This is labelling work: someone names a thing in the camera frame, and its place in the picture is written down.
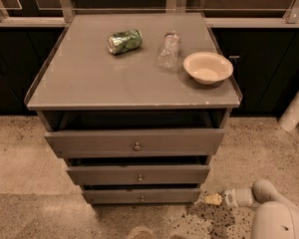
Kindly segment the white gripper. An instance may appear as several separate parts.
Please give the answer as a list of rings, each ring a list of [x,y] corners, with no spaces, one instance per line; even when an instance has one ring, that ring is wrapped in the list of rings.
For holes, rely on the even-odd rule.
[[[257,206],[257,201],[250,187],[225,189],[221,195],[219,193],[204,195],[203,201],[206,204],[220,205],[222,198],[229,208],[255,208]]]

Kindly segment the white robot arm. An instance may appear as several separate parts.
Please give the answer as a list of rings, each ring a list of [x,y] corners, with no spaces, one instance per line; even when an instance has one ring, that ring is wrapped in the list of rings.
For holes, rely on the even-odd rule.
[[[207,194],[203,202],[227,207],[255,208],[251,239],[299,239],[299,207],[283,196],[268,180],[251,187],[229,188]]]

